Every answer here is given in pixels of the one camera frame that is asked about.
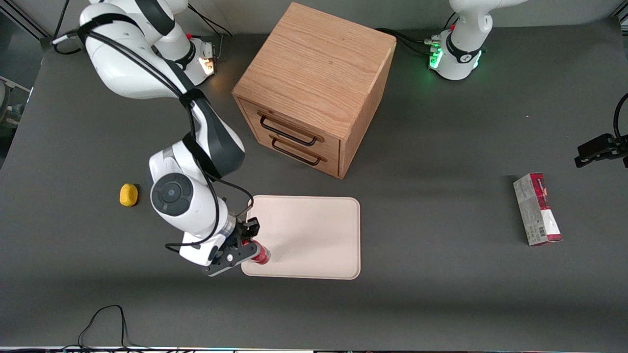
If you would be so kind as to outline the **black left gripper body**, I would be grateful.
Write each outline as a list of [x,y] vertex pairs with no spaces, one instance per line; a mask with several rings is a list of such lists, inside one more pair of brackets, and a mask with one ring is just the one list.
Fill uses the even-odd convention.
[[628,136],[622,135],[619,138],[608,138],[610,152],[607,159],[621,159],[624,167],[628,167]]

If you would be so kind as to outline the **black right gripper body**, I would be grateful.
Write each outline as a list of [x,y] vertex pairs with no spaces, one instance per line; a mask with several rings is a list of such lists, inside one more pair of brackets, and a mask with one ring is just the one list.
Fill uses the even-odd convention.
[[223,245],[223,253],[228,253],[235,251],[236,254],[239,252],[239,242],[244,239],[244,221],[237,221],[235,224],[235,228],[233,232],[227,237],[224,245]]

